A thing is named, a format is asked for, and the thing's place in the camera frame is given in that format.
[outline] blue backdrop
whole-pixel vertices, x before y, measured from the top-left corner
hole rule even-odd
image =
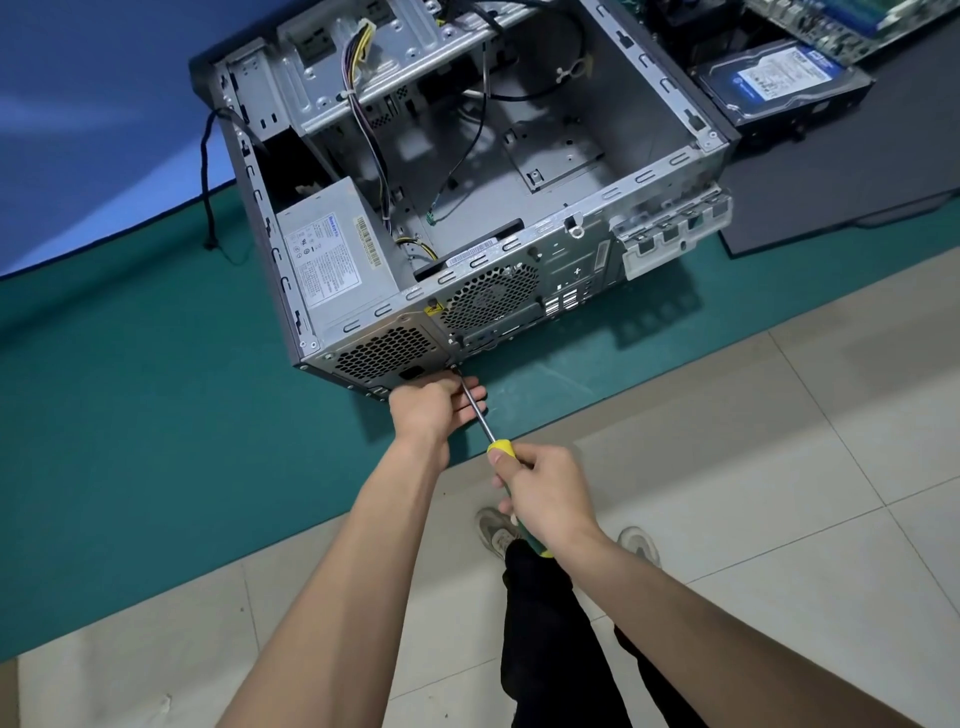
[[[187,61],[283,0],[0,5],[0,275],[200,194]],[[210,185],[233,177],[218,136]]]

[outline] green anti-static mat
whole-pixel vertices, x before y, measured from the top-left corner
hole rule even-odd
[[[252,239],[233,189],[224,245]],[[469,362],[523,433],[954,245],[960,204],[730,260],[712,237]],[[199,206],[0,281],[0,660],[347,511],[386,406],[289,366]],[[485,448],[472,428],[454,462]]]

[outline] ventilation holes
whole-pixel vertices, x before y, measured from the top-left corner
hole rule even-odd
[[[368,382],[396,369],[406,369],[429,352],[431,344],[416,328],[390,328],[340,355],[336,369]]]
[[[526,263],[492,268],[453,294],[441,319],[451,331],[488,326],[525,303],[537,290],[539,278],[537,269]]]

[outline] hand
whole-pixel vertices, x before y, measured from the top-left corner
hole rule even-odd
[[[464,377],[481,411],[487,388],[475,376]],[[437,372],[397,387],[390,393],[390,414],[394,418],[396,438],[412,442],[427,452],[437,452],[440,470],[450,462],[446,438],[453,430],[476,419],[476,413],[464,394],[460,378],[452,372]]]
[[[498,449],[487,457],[496,475],[493,485],[510,484],[513,497],[500,501],[501,513],[512,514],[548,548],[556,551],[567,539],[599,533],[587,478],[567,448],[514,443],[519,462]]]

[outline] barcode sticker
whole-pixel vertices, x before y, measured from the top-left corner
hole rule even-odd
[[[465,251],[463,251],[462,253],[458,253],[458,254],[454,255],[453,257],[448,258],[447,261],[446,261],[446,267],[447,267],[447,268],[452,268],[452,267],[455,266],[457,263],[462,263],[462,262],[464,262],[465,260],[467,260],[468,258],[471,258],[471,257],[474,257],[474,256],[476,256],[476,255],[479,255],[480,253],[483,253],[483,251],[485,251],[485,250],[487,250],[488,248],[496,245],[498,242],[500,242],[500,241],[497,240],[495,237],[489,237],[489,238],[487,238],[486,240],[484,240],[482,243],[477,243],[476,245],[474,245],[474,246],[473,246],[472,248],[470,248],[469,250],[465,250]]]
[[[284,240],[308,306],[360,285],[360,274],[332,212],[285,235]]]
[[[353,225],[357,228],[357,234],[360,235],[360,242],[363,243],[364,252],[367,254],[367,260],[370,261],[372,268],[379,268],[383,265],[380,259],[380,253],[373,244],[373,236],[370,235],[370,226],[367,224],[367,218],[363,215],[353,218]]]
[[[753,68],[738,75],[764,101],[773,101],[831,81],[832,77],[799,48],[787,48],[765,56]]]

